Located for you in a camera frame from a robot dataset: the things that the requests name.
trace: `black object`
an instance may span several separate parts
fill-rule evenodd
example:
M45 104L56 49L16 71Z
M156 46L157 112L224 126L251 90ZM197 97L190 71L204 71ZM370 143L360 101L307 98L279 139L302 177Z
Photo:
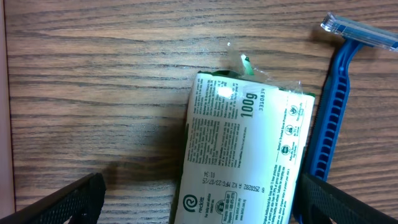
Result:
M398 220L308 174L300 175L295 208L304 224L398 224Z
M104 205L102 174L89 174L28 207L0 220L0 224L97 223Z

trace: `spiral logo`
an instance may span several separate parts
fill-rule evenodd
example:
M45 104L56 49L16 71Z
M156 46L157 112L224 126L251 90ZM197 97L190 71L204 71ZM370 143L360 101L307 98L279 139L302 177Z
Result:
M182 205L188 212L195 212L196 205L198 204L198 199L193 195L186 195L182 201Z

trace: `circular icon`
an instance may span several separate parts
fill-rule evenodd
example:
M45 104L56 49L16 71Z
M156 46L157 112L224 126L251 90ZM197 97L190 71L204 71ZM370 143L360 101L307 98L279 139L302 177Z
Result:
M298 112L299 112L299 109L297 109L296 106L292 105L292 106L290 107L290 111L289 111L289 114L290 114L290 115L294 116L294 115L296 115Z
M282 149L280 150L283 155L287 155L290 151L290 147L287 145L282 146Z
M182 200L182 205L188 212L195 212L196 205L198 204L198 199L193 195L186 195Z
M286 126L286 128L285 128L285 133L286 133L287 135L293 134L293 126L291 126L291 125Z
M219 200L216 203L216 212L219 213L220 215L223 214L223 212L224 212L224 200Z

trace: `soap bar package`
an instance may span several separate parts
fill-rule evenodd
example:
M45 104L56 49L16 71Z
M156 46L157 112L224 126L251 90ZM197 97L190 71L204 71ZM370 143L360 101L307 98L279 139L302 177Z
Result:
M174 223L288 223L314 100L198 73Z

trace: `wood grain surface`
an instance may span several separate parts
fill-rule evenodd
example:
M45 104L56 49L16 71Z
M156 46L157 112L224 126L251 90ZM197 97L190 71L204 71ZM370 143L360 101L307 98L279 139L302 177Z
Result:
M99 223L167 223L199 70L233 43L278 80L319 94L342 38L326 12L398 32L398 3L350 0L5 0L17 209L90 172ZM366 48L329 183L398 218L398 54Z

